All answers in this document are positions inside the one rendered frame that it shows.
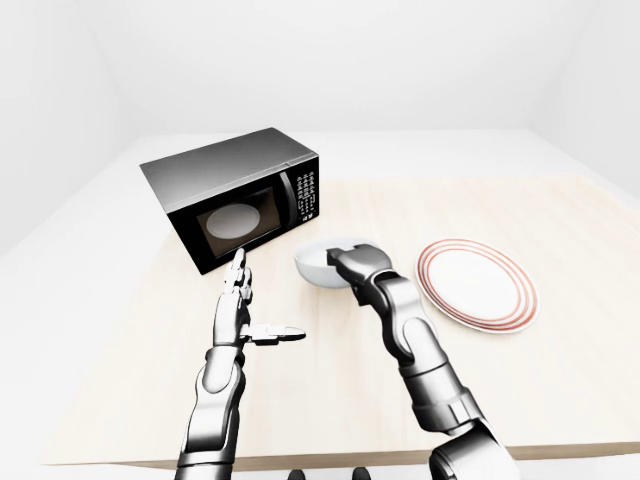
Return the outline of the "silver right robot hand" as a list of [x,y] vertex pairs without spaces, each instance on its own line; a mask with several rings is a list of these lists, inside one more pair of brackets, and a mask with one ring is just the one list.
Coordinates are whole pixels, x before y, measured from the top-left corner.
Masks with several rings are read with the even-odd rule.
[[396,278],[387,254],[370,244],[358,244],[351,250],[331,248],[327,250],[327,263],[351,287],[360,306],[370,305],[377,313],[384,314],[388,302],[378,283]]

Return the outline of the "white plate with red rings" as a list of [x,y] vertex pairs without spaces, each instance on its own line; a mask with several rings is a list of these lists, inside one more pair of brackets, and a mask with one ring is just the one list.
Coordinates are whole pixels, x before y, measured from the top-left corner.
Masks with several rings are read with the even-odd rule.
[[436,308],[478,331],[517,333],[541,311],[538,289],[526,270],[481,242],[433,242],[419,254],[415,270],[421,290]]

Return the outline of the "white bowl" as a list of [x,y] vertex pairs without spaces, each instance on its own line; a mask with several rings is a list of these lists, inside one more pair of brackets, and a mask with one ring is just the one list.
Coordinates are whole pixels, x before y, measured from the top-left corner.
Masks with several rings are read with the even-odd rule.
[[379,247],[377,242],[364,237],[331,237],[308,242],[294,254],[296,268],[301,277],[312,285],[333,289],[346,288],[349,283],[327,263],[327,250],[330,248],[352,250],[360,244]]

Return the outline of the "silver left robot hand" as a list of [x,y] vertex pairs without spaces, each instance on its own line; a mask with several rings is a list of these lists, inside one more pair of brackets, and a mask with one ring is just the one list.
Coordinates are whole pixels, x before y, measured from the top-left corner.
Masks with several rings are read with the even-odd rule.
[[251,324],[249,305],[253,299],[253,276],[246,266],[246,252],[239,248],[224,276],[213,326],[214,346],[237,346],[245,343],[277,345],[302,340],[306,332],[300,328],[271,324]]

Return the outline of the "black and silver microwave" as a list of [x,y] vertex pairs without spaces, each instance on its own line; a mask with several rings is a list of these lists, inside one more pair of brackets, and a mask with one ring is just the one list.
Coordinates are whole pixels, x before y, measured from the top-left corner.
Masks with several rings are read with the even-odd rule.
[[275,128],[141,164],[201,274],[319,214],[319,156]]

